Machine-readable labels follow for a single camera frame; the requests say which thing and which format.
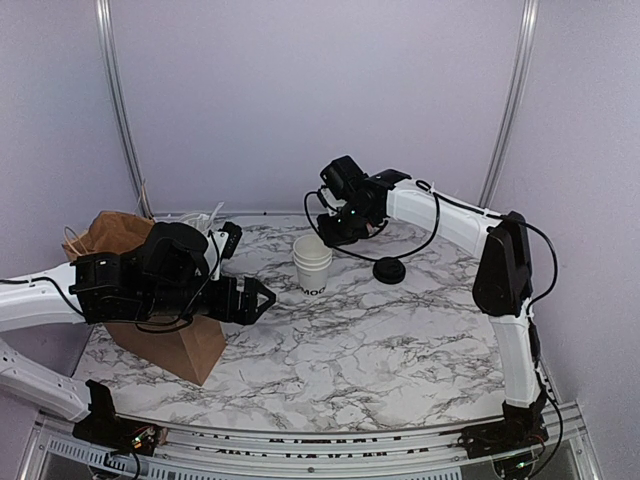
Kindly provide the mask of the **white paper cups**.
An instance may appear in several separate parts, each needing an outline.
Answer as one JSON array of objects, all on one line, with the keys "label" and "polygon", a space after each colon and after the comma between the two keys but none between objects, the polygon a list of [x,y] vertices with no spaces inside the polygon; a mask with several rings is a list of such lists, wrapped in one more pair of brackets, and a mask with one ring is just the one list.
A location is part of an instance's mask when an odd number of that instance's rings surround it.
[{"label": "white paper cups", "polygon": [[325,291],[332,259],[332,250],[316,234],[304,235],[295,240],[293,260],[304,295],[315,297]]}]

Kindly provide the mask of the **black coffee cup lid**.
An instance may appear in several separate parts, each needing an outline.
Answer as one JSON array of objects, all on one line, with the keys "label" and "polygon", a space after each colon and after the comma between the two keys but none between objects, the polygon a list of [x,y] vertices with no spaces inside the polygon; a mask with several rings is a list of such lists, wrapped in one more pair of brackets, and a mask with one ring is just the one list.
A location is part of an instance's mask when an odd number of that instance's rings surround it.
[{"label": "black coffee cup lid", "polygon": [[383,257],[373,263],[374,278],[386,285],[397,285],[406,276],[405,265],[397,258]]}]

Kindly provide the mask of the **brown paper bag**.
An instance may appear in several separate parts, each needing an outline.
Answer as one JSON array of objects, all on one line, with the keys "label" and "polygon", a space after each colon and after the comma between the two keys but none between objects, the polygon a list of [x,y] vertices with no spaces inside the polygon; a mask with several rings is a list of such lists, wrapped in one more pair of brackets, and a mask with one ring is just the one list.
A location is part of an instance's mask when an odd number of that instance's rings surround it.
[{"label": "brown paper bag", "polygon": [[[90,253],[125,253],[142,245],[154,224],[150,215],[102,211],[80,234],[64,227],[62,248],[70,261]],[[154,316],[147,324],[107,323],[105,329],[119,347],[198,386],[226,348],[221,324],[202,315]]]}]

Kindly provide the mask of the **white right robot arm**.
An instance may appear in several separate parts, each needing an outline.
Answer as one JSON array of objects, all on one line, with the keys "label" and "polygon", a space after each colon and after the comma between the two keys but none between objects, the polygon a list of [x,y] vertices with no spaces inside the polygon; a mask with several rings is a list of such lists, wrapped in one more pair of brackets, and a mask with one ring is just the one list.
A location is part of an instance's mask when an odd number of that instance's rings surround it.
[{"label": "white right robot arm", "polygon": [[500,214],[450,198],[423,180],[387,169],[364,173],[348,158],[325,167],[316,194],[325,213],[313,227],[329,248],[370,239],[395,220],[425,229],[430,241],[442,237],[477,258],[472,287],[478,309],[489,317],[498,341],[506,408],[495,438],[515,448],[534,431],[534,419],[522,409],[544,400],[539,378],[539,342],[532,325],[532,260],[528,234],[533,225],[512,211]]}]

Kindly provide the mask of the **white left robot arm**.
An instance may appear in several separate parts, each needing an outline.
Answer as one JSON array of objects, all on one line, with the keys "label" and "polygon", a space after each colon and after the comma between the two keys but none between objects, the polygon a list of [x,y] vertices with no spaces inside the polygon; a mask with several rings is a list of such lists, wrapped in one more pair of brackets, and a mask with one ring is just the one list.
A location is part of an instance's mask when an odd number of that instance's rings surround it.
[{"label": "white left robot arm", "polygon": [[276,301],[256,278],[242,283],[220,272],[242,236],[231,222],[203,234],[184,223],[158,222],[125,253],[91,253],[36,274],[1,282],[4,332],[50,324],[129,325],[164,335],[195,317],[247,326]]}]

